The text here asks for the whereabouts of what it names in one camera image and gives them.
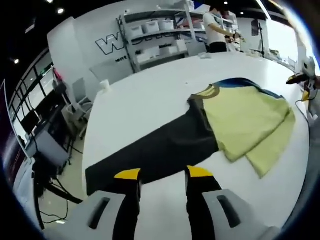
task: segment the white table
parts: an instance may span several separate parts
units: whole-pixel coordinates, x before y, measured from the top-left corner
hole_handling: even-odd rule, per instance
[[[270,60],[228,52],[166,63],[113,84],[112,92],[98,93],[91,112],[83,153],[84,189],[88,167],[185,114],[191,94],[221,80],[247,78],[283,95],[292,106],[296,123],[285,152],[262,179],[245,157],[230,163],[221,152],[198,166],[211,171],[223,189],[250,203],[267,226],[281,228],[301,192],[309,155],[308,124],[295,106],[302,92],[297,85],[286,85],[292,74]],[[303,104],[300,108],[306,111]],[[136,239],[192,239],[185,191],[183,172],[144,185]]]

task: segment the white wall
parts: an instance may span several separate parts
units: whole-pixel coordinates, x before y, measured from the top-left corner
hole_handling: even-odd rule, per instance
[[[84,78],[86,94],[93,101],[95,99],[99,82],[88,70],[84,63],[79,43],[76,38],[75,19],[70,17],[47,35],[48,45],[53,64],[63,80],[67,83],[68,91],[72,91],[72,84]],[[71,102],[75,99],[69,94]]]
[[[54,66],[69,85],[69,91],[75,81],[84,78],[87,96],[94,101],[100,81],[112,79],[115,82],[131,75],[133,71],[128,59],[116,62],[127,56],[116,18],[126,10],[154,10],[157,4],[155,0],[117,2],[77,19],[71,17],[53,29],[47,35],[49,49]]]
[[[245,39],[245,43],[241,45],[245,50],[253,49],[253,50],[262,50],[260,41],[261,41],[261,35],[258,36],[252,36],[252,28],[251,28],[251,22],[254,19],[252,18],[245,18],[245,17],[238,17],[237,22],[239,26],[239,30],[241,32],[241,35]],[[263,36],[263,44],[264,44],[264,51],[267,52],[269,50],[269,34],[268,34],[268,28],[267,28],[267,22],[264,20],[258,20],[258,22],[261,24],[262,28],[262,36]]]

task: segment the floor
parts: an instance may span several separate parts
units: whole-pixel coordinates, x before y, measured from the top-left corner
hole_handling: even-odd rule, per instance
[[[85,141],[78,138],[73,147],[83,153],[84,144]],[[86,194],[82,187],[82,159],[82,154],[73,150],[72,158],[70,159],[71,165],[67,164],[63,174],[58,177],[63,187],[73,196],[81,200],[86,198]],[[68,201],[68,216],[70,216],[70,213],[76,206],[77,204]],[[65,222],[63,220],[57,221],[58,218],[56,216],[47,215],[57,215],[60,218],[66,217],[67,200],[51,193],[50,191],[46,191],[44,195],[39,198],[39,208],[42,212],[41,217],[45,228],[51,228],[57,224],[63,224]]]

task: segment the ceiling light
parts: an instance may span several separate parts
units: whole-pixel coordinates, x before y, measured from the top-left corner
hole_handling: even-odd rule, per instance
[[[280,10],[284,10],[284,8],[282,6],[280,6],[278,3],[274,2],[273,0],[269,0],[270,3],[272,3],[273,5],[275,5],[276,7],[278,7]]]
[[[25,33],[27,34],[28,32],[30,32],[32,29],[35,28],[35,25],[31,25],[30,27],[28,27],[26,30],[25,30]]]
[[[63,8],[59,8],[57,11],[58,14],[63,14],[64,12],[65,12],[65,10]]]

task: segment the metal shelf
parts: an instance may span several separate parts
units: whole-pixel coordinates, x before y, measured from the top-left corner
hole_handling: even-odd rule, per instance
[[[158,19],[167,17],[184,17],[186,11],[184,9],[155,9],[144,12],[126,13],[124,15],[127,24],[142,21],[146,19]],[[202,18],[204,15],[199,12],[190,12],[192,18]]]
[[[137,41],[139,39],[144,39],[144,38],[147,38],[147,37],[163,35],[163,34],[188,33],[190,31],[191,31],[190,29],[174,29],[174,30],[156,31],[156,32],[146,33],[146,34],[143,34],[143,35],[140,35],[140,36],[135,36],[135,37],[131,38],[131,41]],[[203,29],[194,29],[194,31],[196,33],[205,33],[206,32],[206,30],[203,30]]]
[[[150,63],[153,63],[153,62],[156,62],[156,61],[163,60],[163,59],[167,59],[167,58],[171,58],[171,57],[175,57],[175,56],[179,56],[179,55],[184,55],[184,54],[187,54],[187,53],[188,53],[188,51],[179,51],[179,52],[172,53],[172,54],[166,54],[166,55],[163,55],[163,56],[157,56],[157,57],[151,58],[151,59],[149,59],[147,61],[140,62],[139,64],[140,65],[146,65],[146,64],[150,64]]]

